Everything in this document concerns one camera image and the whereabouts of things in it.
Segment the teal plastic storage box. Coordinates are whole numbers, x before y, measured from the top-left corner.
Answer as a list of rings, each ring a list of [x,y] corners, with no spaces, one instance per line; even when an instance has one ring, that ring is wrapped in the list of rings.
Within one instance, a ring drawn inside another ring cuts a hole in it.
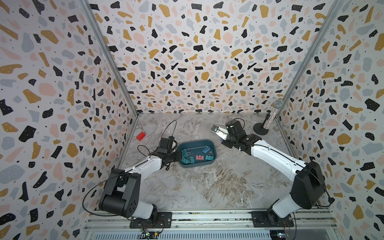
[[[210,147],[210,151],[204,154],[203,149],[206,147]],[[178,150],[180,150],[181,152],[184,149],[187,149],[190,152],[192,152],[192,156],[195,158],[195,163],[186,165],[182,161],[180,161],[179,164],[183,168],[194,168],[194,167],[210,165],[217,158],[215,144],[210,140],[198,140],[198,141],[192,141],[192,142],[185,142],[178,146]],[[196,160],[196,156],[204,156],[205,159]]]

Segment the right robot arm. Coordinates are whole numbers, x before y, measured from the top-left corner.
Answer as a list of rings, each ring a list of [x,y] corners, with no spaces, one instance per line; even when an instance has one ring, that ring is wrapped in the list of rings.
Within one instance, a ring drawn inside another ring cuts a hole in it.
[[[316,162],[306,163],[291,157],[254,134],[240,139],[228,133],[217,132],[216,135],[222,139],[223,145],[263,160],[293,182],[289,194],[267,209],[268,219],[274,225],[299,209],[311,209],[326,193],[325,179]]]

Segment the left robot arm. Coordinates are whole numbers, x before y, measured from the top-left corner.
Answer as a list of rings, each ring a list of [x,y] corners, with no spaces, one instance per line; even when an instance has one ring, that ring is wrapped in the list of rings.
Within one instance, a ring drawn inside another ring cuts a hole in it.
[[[157,206],[139,200],[141,183],[152,173],[182,159],[180,150],[171,153],[154,153],[131,169],[114,169],[105,183],[99,209],[125,217],[155,221]]]

